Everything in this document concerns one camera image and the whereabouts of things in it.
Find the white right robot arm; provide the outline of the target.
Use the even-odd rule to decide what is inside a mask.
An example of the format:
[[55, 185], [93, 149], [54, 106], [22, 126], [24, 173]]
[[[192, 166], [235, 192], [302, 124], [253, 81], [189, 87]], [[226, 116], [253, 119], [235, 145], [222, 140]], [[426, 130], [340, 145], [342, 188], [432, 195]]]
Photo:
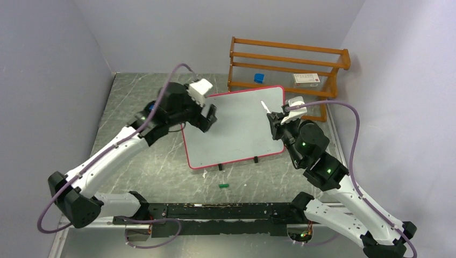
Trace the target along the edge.
[[295, 169], [302, 169], [307, 181], [337, 201], [350, 214], [329, 207], [305, 192], [291, 202], [290, 216], [322, 224], [355, 242], [367, 257], [404, 257], [407, 240], [416, 233], [410, 221], [400, 221], [352, 182], [348, 169], [326, 148], [330, 141], [313, 121], [295, 119], [283, 123], [283, 113], [266, 114], [272, 138], [281, 140]]

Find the green white marker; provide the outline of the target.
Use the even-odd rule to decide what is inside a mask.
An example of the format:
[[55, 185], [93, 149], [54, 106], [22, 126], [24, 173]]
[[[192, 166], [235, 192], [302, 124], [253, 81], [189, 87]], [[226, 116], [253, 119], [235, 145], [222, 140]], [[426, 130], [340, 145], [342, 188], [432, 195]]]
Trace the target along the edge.
[[271, 110], [268, 108], [268, 106], [266, 105], [266, 103], [264, 101], [260, 101], [260, 103], [267, 114], [272, 114]]

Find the pink framed whiteboard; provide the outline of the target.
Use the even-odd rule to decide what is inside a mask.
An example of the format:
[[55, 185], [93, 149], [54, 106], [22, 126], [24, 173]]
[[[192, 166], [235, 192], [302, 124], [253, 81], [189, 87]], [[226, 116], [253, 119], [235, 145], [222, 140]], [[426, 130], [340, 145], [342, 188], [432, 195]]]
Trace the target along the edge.
[[273, 140], [264, 101], [271, 111], [281, 111], [285, 101], [282, 86], [214, 94], [207, 105], [217, 107], [217, 121], [203, 133], [187, 124], [182, 131], [188, 166], [203, 169], [282, 153], [284, 146]]

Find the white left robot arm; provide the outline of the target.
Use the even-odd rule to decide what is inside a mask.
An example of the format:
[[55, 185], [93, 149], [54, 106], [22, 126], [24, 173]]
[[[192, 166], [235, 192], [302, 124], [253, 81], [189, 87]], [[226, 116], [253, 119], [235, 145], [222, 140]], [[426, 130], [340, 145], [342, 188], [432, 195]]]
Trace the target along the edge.
[[54, 172], [48, 185], [70, 225], [83, 228], [104, 217], [130, 218], [137, 224], [151, 218], [149, 203], [138, 192], [104, 194], [99, 188], [118, 168], [166, 136], [171, 127], [187, 123], [207, 132], [217, 120], [213, 104], [206, 115], [202, 113], [212, 87], [206, 79], [168, 83], [160, 88], [156, 100], [136, 113], [94, 156], [66, 174]]

